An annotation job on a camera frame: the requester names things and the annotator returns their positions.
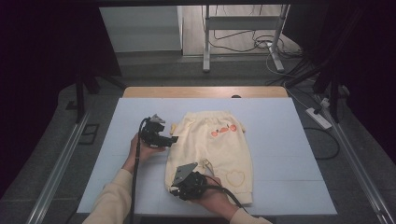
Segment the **power strip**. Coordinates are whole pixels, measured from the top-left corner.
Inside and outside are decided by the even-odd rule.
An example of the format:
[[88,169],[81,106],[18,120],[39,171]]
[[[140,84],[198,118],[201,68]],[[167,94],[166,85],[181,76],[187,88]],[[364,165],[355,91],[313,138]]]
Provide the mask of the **power strip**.
[[325,118],[323,118],[320,114],[315,114],[314,113],[315,109],[314,108],[309,108],[305,110],[305,112],[311,117],[314,121],[317,122],[317,124],[324,130],[328,130],[332,127],[332,125],[327,121]]

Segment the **elastic waistband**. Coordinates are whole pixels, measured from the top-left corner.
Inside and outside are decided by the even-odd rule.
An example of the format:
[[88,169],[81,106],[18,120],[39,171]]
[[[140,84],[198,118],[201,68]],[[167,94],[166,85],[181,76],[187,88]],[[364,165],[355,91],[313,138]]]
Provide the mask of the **elastic waistband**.
[[230,117],[229,111],[201,111],[201,112],[188,112],[184,118],[186,119],[211,119],[211,118],[224,118]]

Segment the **cream sleeve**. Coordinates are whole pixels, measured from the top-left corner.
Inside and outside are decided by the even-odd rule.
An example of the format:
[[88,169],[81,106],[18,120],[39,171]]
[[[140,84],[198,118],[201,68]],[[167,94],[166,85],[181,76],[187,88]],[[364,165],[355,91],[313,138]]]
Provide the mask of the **cream sleeve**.
[[233,218],[230,220],[230,224],[272,224],[270,221],[262,217],[253,217],[245,212],[243,208],[239,208]]
[[120,169],[113,181],[105,185],[83,223],[123,223],[131,208],[131,186],[131,173]]

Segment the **wooden floor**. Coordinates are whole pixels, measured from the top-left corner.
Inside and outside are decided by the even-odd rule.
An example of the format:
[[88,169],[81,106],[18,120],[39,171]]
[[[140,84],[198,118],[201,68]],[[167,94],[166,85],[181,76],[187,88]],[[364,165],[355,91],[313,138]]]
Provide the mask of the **wooden floor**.
[[[211,16],[278,16],[280,14],[281,5],[243,5],[243,6],[210,6],[209,11]],[[205,6],[185,6],[183,11],[183,55],[202,55],[204,52],[205,32],[204,32],[204,17]],[[229,49],[247,50],[254,48],[253,38],[261,35],[273,35],[275,31],[256,31],[247,32],[241,35],[234,35],[231,37],[217,40],[226,35],[232,35],[242,31],[210,31],[209,41],[215,46],[222,46]],[[285,36],[280,37],[284,42],[284,50],[295,52],[299,47]],[[272,40],[270,36],[263,36],[260,40]],[[283,47],[282,42],[279,41],[278,46]],[[224,48],[210,49],[211,54],[235,54],[235,53],[261,53],[267,54],[267,49],[253,49],[246,52],[236,52]]]

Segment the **yellow pants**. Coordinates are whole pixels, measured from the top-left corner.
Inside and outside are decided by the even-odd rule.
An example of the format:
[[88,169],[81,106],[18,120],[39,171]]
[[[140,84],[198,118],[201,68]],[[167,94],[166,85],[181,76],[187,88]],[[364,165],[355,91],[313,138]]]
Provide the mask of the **yellow pants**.
[[252,203],[253,172],[244,131],[229,112],[187,113],[173,132],[178,140],[170,148],[166,163],[167,189],[178,166],[198,162],[194,171],[205,174],[208,168],[240,203]]

